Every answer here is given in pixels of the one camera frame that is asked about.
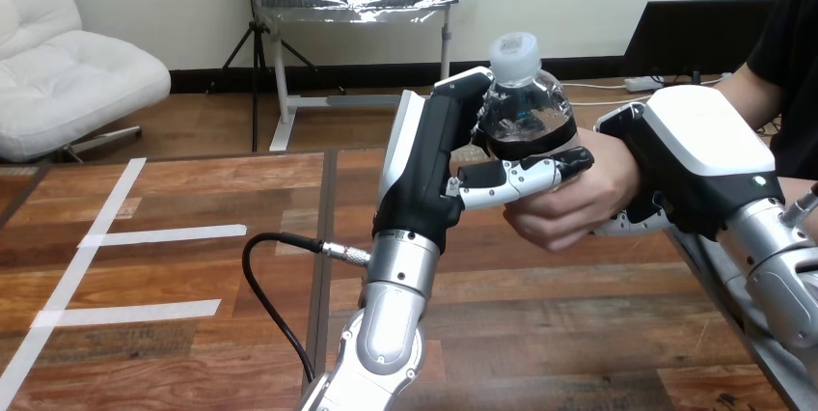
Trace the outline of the person's hand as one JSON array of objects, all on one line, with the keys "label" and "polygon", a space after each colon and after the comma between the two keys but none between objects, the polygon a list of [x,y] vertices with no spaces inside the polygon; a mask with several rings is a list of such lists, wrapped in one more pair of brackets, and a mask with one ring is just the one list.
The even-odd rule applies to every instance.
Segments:
[{"label": "person's hand", "polygon": [[519,236],[549,252],[577,243],[624,209],[641,189],[641,173],[625,144],[579,130],[594,164],[559,188],[505,206],[503,217]]}]

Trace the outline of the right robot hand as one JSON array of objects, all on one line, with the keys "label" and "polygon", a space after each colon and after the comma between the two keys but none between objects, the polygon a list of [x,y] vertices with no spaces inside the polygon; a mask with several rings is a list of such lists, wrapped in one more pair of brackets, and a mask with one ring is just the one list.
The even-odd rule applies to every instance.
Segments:
[{"label": "right robot hand", "polygon": [[641,186],[598,235],[676,227],[710,240],[743,207],[781,205],[784,194],[769,147],[717,89],[675,86],[597,120],[637,161]]}]

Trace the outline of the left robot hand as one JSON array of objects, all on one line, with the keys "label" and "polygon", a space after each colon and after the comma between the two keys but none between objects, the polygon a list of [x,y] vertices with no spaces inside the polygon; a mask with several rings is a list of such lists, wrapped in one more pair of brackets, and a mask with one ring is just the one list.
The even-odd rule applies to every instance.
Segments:
[{"label": "left robot hand", "polygon": [[462,167],[450,172],[453,151],[480,129],[478,111],[493,82],[489,68],[472,68],[437,82],[430,96],[400,95],[378,191],[372,233],[403,231],[446,247],[462,212],[501,206],[551,190],[590,168],[589,150],[576,147]]}]

